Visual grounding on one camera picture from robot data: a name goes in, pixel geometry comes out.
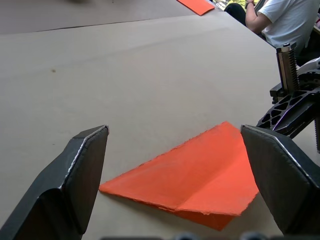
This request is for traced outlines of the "latticed finger of the black right gripper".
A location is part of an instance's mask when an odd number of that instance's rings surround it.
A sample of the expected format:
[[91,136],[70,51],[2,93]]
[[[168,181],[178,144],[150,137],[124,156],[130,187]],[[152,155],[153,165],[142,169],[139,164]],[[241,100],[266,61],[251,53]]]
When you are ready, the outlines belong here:
[[319,87],[298,90],[274,104],[256,126],[294,138],[317,117],[319,107]]

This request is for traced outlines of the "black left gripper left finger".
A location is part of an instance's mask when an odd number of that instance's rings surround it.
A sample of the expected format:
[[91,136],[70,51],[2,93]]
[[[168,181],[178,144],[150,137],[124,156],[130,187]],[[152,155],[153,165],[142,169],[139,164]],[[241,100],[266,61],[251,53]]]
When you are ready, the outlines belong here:
[[80,240],[101,182],[109,128],[72,137],[35,178],[0,229],[2,240]]

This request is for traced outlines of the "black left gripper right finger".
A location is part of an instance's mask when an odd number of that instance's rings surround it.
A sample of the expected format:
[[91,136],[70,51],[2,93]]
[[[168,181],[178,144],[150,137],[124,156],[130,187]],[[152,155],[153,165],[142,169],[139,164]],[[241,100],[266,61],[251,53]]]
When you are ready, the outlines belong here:
[[285,235],[320,234],[320,167],[288,136],[242,125],[258,190]]

